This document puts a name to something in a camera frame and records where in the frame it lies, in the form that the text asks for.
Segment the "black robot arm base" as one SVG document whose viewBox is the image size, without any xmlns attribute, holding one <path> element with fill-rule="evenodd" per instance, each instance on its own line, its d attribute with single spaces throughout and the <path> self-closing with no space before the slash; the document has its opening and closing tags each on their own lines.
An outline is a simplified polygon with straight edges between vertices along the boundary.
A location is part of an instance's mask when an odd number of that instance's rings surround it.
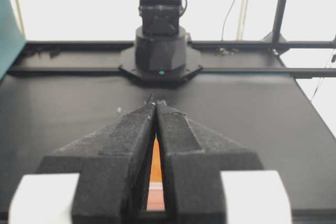
<svg viewBox="0 0 336 224">
<path fill-rule="evenodd" d="M 180 82 L 198 74 L 201 53 L 188 45 L 180 26 L 187 0 L 139 0 L 142 25 L 133 47 L 123 50 L 119 69 L 146 82 Z"/>
</svg>

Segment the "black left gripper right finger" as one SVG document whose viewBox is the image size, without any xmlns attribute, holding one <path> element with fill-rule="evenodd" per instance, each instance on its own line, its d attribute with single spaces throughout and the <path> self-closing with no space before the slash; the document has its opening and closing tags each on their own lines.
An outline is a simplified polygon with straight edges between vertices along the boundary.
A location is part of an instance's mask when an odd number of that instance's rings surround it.
<svg viewBox="0 0 336 224">
<path fill-rule="evenodd" d="M 166 211 L 177 223 L 224 223 L 221 171 L 262 170 L 258 154 L 156 102 Z"/>
</svg>

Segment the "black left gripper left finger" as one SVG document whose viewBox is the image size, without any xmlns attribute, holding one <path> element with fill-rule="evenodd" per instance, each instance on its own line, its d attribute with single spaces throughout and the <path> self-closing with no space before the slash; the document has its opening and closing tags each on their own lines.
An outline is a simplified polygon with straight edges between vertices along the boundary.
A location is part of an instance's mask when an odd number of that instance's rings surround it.
<svg viewBox="0 0 336 224">
<path fill-rule="evenodd" d="M 38 174 L 78 173 L 73 223 L 121 223 L 147 206 L 155 107 L 149 101 L 119 121 L 46 155 Z"/>
</svg>

